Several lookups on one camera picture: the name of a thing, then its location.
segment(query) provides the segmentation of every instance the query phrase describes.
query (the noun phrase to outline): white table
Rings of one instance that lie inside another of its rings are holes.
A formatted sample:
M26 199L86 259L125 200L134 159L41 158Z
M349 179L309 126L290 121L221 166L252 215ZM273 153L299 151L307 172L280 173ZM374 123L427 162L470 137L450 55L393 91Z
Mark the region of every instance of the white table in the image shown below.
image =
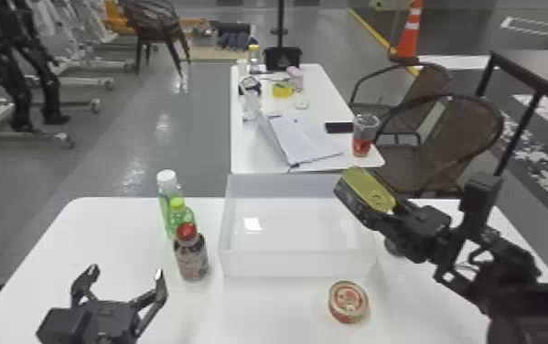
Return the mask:
M286 100L275 99L271 94L271 81L262 81L263 110L266 113L280 111L284 115L310 121L312 129L325 133L326 122L352 121L353 114L339 94L329 76L318 64L302 64L304 72L303 94L309 100L309 107L297 110L293 97ZM258 78L280 80L288 74L279 72L264 74ZM284 173L288 165L266 140L255 121L242 120L242 103L238 93L239 72L237 66L231 67L231 172L232 174ZM334 156L293 168L292 172L332 171L351 166L381 167L384 160L377 149L371 148L367 157L358 158L351 151L352 134L330 134L331 142L340 147L342 156Z
M459 223L455 200L418 203L434 205ZM91 263L102 269L92 291L104 299L140 295L153 286L155 269L164 269L169 298L141 344L485 342L487 318L434 282L433 266L391 257L381 245L375 249L380 268L356 281L369 295L371 314L355 325L342 325L328 313L335 279L224 278L216 250L223 199L187 199L187 204L206 236L212 267L207 279L187 283L179 277L156 199L77 199L0 292L0 344L38 343L41 320L51 307L69 305L70 284ZM529 247L499 210L489 224ZM537 264L548 281L548 268L540 258Z

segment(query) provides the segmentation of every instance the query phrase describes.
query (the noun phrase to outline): yellow floor line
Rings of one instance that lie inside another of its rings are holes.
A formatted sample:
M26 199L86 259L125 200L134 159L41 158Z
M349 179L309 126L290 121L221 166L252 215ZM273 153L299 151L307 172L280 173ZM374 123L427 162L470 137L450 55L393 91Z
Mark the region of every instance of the yellow floor line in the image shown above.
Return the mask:
M389 51L389 47L391 46L391 44L389 44L389 42L380 33L378 33L378 31L376 31L373 27L371 27L371 25L368 24L368 22L363 20L363 18L361 18L357 14L357 12L355 12L355 10L353 10L352 8L349 8L349 13L350 13L351 16L353 16L355 18L355 20L357 20L359 22L359 24L361 24L362 27L365 27L365 29L368 30L368 32L370 32L371 35L374 36L374 38L376 38L376 40L379 43L381 43L381 45L387 51ZM391 53L392 54L395 53L395 48L391 48ZM413 74L415 77L417 75L419 75L419 70L416 69L415 67L408 67L407 70L408 70L409 73Z

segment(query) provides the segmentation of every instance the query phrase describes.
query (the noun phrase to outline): red jar lid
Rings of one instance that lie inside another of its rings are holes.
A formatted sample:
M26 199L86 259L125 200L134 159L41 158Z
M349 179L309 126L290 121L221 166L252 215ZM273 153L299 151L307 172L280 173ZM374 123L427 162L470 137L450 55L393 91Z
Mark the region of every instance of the red jar lid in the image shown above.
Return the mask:
M336 282L329 289L329 312L339 322L359 322L368 312L368 295L352 282Z
M194 223L185 222L177 226L177 239L181 242L189 242L197 236L197 227Z

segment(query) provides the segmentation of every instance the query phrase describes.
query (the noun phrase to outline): plastic cup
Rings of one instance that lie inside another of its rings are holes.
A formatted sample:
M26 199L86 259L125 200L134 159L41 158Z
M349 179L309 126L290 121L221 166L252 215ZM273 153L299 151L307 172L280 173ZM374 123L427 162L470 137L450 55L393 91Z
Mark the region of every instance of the plastic cup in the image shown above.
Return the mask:
M355 116L352 120L352 154L354 156L368 155L380 125L381 121L376 116L362 114Z
M237 69L240 72L240 78L248 74L248 60L247 59L237 59Z

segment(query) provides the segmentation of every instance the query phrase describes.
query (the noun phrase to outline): green bottle cap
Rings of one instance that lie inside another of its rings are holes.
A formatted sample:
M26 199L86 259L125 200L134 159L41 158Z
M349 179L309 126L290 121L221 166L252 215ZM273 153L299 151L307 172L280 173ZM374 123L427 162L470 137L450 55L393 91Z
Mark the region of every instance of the green bottle cap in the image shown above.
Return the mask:
M184 199L174 198L169 201L169 208L172 210L182 210L184 209Z

